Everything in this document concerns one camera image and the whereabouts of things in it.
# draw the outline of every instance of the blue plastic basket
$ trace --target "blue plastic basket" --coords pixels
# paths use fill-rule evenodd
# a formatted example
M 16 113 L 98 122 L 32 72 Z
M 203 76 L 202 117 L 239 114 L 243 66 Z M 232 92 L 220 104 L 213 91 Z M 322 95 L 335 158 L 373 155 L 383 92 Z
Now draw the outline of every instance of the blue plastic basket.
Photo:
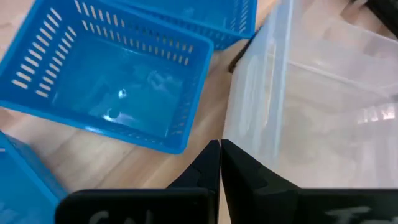
M 204 37 L 99 1 L 38 0 L 0 66 L 0 104 L 178 154 L 212 52 Z
M 224 50 L 250 39 L 256 25 L 257 0 L 103 0 L 145 12 L 211 39 Z
M 0 223 L 54 223 L 67 192 L 28 145 L 2 132 L 0 179 Z

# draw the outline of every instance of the wooden surface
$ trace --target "wooden surface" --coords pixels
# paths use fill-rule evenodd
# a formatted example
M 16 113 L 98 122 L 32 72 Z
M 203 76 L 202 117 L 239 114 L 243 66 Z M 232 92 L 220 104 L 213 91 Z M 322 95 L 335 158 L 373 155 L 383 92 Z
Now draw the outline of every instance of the wooden surface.
M 259 0 L 257 26 L 276 0 Z M 305 0 L 310 6 L 313 0 Z M 349 12 L 345 0 L 330 0 L 342 19 L 365 29 L 391 36 L 366 9 Z M 0 58 L 23 21 L 32 0 L 0 1 Z M 0 109 L 2 131 L 31 145 L 45 164 L 69 190 L 89 188 L 162 188 L 173 181 L 196 158 L 211 139 L 220 139 L 228 104 L 231 74 L 226 71 L 245 40 L 215 53 L 188 147 L 172 156 L 121 142 L 15 111 Z M 229 223 L 224 195 L 220 223 Z

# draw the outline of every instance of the blue basket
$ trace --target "blue basket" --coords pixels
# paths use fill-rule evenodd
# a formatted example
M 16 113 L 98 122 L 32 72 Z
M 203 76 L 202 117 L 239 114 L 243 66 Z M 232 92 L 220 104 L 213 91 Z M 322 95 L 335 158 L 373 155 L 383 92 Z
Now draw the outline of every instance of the blue basket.
M 0 179 L 0 223 L 54 223 L 67 192 L 29 146 L 2 132 Z
M 38 0 L 0 66 L 0 105 L 178 154 L 212 52 L 204 37 L 95 0 Z
M 211 39 L 224 50 L 250 39 L 256 25 L 257 0 L 103 0 L 120 4 Z

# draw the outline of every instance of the basket bottom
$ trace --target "basket bottom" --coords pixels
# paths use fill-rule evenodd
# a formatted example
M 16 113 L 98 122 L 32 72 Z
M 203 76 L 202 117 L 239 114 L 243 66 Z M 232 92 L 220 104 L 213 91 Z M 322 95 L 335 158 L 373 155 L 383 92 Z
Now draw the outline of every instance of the basket bottom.
M 5 152 L 0 152 L 0 179 L 0 223 L 53 223 L 49 214 L 55 206 Z
M 62 70 L 53 103 L 164 138 L 186 69 L 164 58 L 83 37 Z

